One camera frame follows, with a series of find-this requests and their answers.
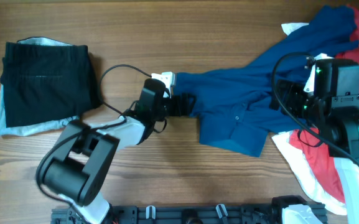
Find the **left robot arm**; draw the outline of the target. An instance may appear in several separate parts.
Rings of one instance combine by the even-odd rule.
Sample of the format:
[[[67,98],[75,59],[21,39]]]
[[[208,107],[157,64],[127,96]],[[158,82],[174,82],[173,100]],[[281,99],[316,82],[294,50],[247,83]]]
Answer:
[[[51,222],[118,223],[118,215],[101,193],[115,154],[158,133],[156,124],[166,124],[168,117],[189,115],[194,103],[193,95],[171,95],[168,84],[148,78],[139,99],[116,120],[70,122],[35,173],[44,195],[68,204],[64,218],[53,217]]]

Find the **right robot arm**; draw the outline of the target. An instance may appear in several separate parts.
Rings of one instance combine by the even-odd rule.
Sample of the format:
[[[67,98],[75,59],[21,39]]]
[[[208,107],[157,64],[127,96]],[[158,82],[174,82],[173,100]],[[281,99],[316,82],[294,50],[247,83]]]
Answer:
[[[359,223],[359,65],[349,59],[306,59],[313,89],[272,77],[271,107],[317,140],[312,149],[327,146],[333,169],[325,173],[336,173],[348,222]]]

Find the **blue polo shirt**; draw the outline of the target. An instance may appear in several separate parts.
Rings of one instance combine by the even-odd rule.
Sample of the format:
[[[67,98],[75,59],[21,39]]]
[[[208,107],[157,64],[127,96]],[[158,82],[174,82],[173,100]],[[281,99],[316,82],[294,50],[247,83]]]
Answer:
[[[200,144],[259,157],[268,133],[296,129],[288,116],[269,108],[271,74],[292,52],[331,57],[359,46],[353,9],[324,6],[308,25],[291,32],[243,68],[178,73],[174,93],[192,96],[191,117],[200,121]]]

